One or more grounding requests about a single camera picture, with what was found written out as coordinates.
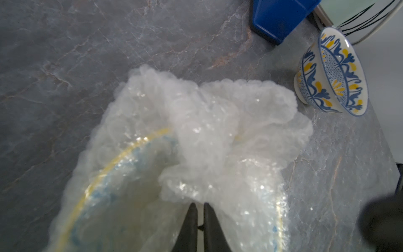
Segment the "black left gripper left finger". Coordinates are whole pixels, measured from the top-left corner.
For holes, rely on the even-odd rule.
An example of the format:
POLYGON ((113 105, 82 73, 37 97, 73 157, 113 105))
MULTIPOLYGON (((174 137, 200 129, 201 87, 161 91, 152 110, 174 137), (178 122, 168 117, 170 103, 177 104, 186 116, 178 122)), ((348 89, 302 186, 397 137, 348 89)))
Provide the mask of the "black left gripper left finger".
POLYGON ((198 210, 192 203, 186 213, 172 252, 196 252, 198 234, 198 210))

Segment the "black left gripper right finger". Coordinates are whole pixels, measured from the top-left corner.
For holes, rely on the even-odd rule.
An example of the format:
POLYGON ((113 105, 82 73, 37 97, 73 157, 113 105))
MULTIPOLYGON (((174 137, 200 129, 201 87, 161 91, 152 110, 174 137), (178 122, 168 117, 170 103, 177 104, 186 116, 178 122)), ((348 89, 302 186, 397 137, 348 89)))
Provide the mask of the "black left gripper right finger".
POLYGON ((205 252, 232 252, 221 225, 210 204, 204 204, 204 251, 205 252))

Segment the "yellow pale blue bowl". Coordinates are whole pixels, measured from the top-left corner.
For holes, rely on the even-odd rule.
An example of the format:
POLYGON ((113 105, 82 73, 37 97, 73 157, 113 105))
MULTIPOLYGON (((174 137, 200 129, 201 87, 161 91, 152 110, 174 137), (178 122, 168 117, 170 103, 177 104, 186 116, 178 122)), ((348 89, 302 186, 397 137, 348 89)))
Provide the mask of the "yellow pale blue bowl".
POLYGON ((248 154, 250 139, 236 131, 210 134, 223 151, 206 170, 189 169, 182 145, 162 129, 128 146, 67 192, 51 252, 166 252, 174 246, 191 203, 216 212, 234 252, 288 248, 287 197, 282 177, 266 159, 248 154))

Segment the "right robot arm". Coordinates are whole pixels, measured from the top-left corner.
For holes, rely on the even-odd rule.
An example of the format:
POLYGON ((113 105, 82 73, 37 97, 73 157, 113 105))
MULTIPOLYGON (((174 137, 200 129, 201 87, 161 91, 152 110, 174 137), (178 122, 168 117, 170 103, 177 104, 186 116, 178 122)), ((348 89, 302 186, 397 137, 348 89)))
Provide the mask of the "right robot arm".
POLYGON ((377 252, 403 250, 403 165, 397 164, 395 193, 371 200, 360 213, 358 227, 364 240, 377 252))

